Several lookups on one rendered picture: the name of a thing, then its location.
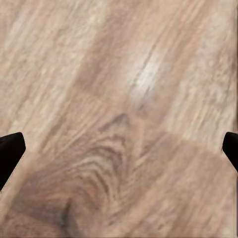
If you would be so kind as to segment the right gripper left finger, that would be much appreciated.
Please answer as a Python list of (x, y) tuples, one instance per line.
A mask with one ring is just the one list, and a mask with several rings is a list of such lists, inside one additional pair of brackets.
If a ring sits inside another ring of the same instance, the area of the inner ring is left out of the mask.
[(0, 191), (26, 151), (22, 132), (0, 137)]

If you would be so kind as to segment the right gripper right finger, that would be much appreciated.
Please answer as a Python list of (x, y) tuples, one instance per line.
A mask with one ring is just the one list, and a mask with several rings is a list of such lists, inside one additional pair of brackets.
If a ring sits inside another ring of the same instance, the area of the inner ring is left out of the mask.
[(222, 149), (238, 172), (238, 134), (227, 132)]

